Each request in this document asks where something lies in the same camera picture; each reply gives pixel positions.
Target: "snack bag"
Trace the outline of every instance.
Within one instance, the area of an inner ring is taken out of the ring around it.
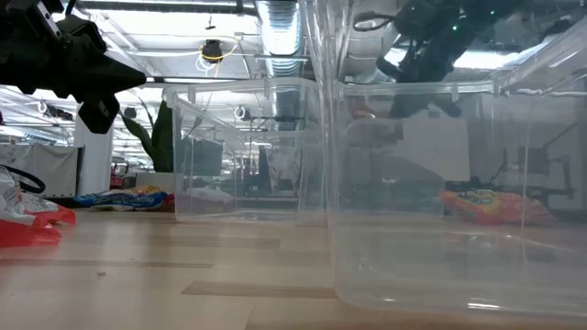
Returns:
[[[161,188],[147,185],[77,196],[74,200],[81,206],[98,210],[155,211],[162,208],[167,197]]]
[[[557,220],[542,203],[511,192],[475,190],[440,193],[440,199],[459,218],[482,225],[520,224],[523,203],[526,224],[546,225]]]

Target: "potted plant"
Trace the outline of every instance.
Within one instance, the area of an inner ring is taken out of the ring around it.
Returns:
[[[148,110],[147,115],[153,127],[151,135],[141,124],[122,115],[122,120],[130,134],[140,140],[145,152],[153,160],[155,173],[138,173],[137,186],[156,185],[167,193],[173,193],[173,111],[165,101],[162,101],[155,122]]]

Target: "ceiling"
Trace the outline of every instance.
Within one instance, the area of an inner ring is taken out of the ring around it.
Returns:
[[[131,2],[110,2],[110,5],[124,3]],[[148,130],[150,122],[143,104],[156,117],[164,87],[174,83],[230,82],[267,76],[264,60],[267,54],[263,48],[260,19],[257,16],[210,14],[205,12],[208,11],[207,7],[202,13],[194,13],[157,11],[160,8],[153,8],[152,11],[133,8],[121,10],[122,8],[116,6],[110,10],[96,8],[99,5],[92,0],[80,0],[73,13],[95,22],[107,44],[108,56],[145,72],[148,77],[154,77],[148,78],[148,83],[144,86],[116,95],[121,111],[126,107],[136,108],[136,121]],[[218,5],[222,5],[221,2],[216,2],[214,8]],[[212,9],[212,5],[209,8],[209,11],[216,11]],[[54,14],[52,18],[59,21],[64,18],[64,14]],[[219,40],[223,53],[230,54],[218,65],[211,65],[199,58],[199,49],[208,39]],[[305,36],[303,43],[297,55],[308,59]],[[309,60],[304,60],[302,76],[314,79]],[[221,93],[215,95],[215,99],[223,97],[230,97],[230,93],[224,96]],[[42,111],[46,105],[67,111],[73,120],[64,120]],[[78,104],[71,96],[60,99],[53,92],[45,90],[23,95],[15,87],[0,85],[0,110],[6,122],[6,126],[0,129],[0,143],[28,144],[34,141],[73,145],[77,108]],[[234,109],[220,109],[218,115],[234,121]],[[139,140],[128,133],[120,117],[115,122],[114,155],[138,159],[141,163],[150,161]]]
[[[355,14],[376,12],[394,15],[406,2],[355,0],[341,3],[354,4],[352,12]],[[259,79],[268,75],[265,60],[268,50],[261,36],[261,19],[253,13],[254,4],[243,0],[244,7],[239,9],[239,14],[235,14],[238,10],[229,7],[234,3],[209,0],[78,0],[73,13],[95,22],[108,45],[108,56],[150,77],[146,85],[116,95],[121,109],[136,108],[136,120],[149,130],[149,119],[143,105],[156,116],[162,89],[166,86]],[[551,38],[543,38],[543,35],[553,22],[568,18],[574,23],[584,16],[582,0],[528,0],[528,3],[528,9],[493,27],[487,33],[490,38],[476,40],[472,50],[463,55],[457,62],[456,70],[446,80],[480,81],[497,72],[511,71],[548,44]],[[199,12],[189,12],[194,8]],[[53,15],[53,19],[59,21],[63,15]],[[314,80],[306,35],[302,31],[301,47],[295,54],[303,63],[299,75]],[[351,31],[348,47],[340,54],[344,58],[341,80],[369,83],[375,72],[377,57],[385,55],[390,61],[401,59],[402,45],[388,50],[385,45],[390,42],[389,38],[393,38],[393,33],[385,29]],[[200,58],[199,50],[207,39],[220,40],[223,53],[230,54],[218,65],[210,65]],[[254,103],[253,99],[247,99],[245,103],[255,104],[263,99],[262,96],[251,93],[247,97],[253,97]],[[251,123],[238,121],[234,116],[234,107],[244,102],[243,97],[239,93],[215,93],[213,100],[219,100],[217,104],[206,106],[215,109],[216,115],[223,120],[246,129]],[[11,126],[0,126],[0,142],[38,141],[72,145],[74,121],[50,115],[46,105],[68,112],[72,119],[78,108],[72,97],[60,99],[53,92],[41,90],[23,95],[14,87],[0,86],[0,110],[5,122],[11,123]],[[274,115],[270,104],[259,104],[259,110],[262,114]],[[114,155],[132,158],[146,165],[150,161],[138,139],[128,133],[120,118],[115,122]]]

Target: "white plastic bag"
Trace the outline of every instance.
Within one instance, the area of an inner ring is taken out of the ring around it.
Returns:
[[[34,215],[25,214],[23,193],[10,172],[0,166],[0,219],[31,225]]]

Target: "transparent plastic container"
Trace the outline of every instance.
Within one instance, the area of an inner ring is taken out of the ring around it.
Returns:
[[[352,63],[352,51],[369,51],[351,47],[356,15],[405,3],[304,1],[331,123],[339,297],[378,309],[587,316],[587,23],[466,82],[460,70],[443,82],[361,80],[377,56]],[[381,45],[380,32],[363,37]]]
[[[314,82],[208,83],[164,91],[174,114],[176,218],[323,218],[323,131]]]
[[[335,46],[334,74],[356,84],[501,78],[586,13],[581,0],[326,0],[317,6],[327,10],[321,15]]]

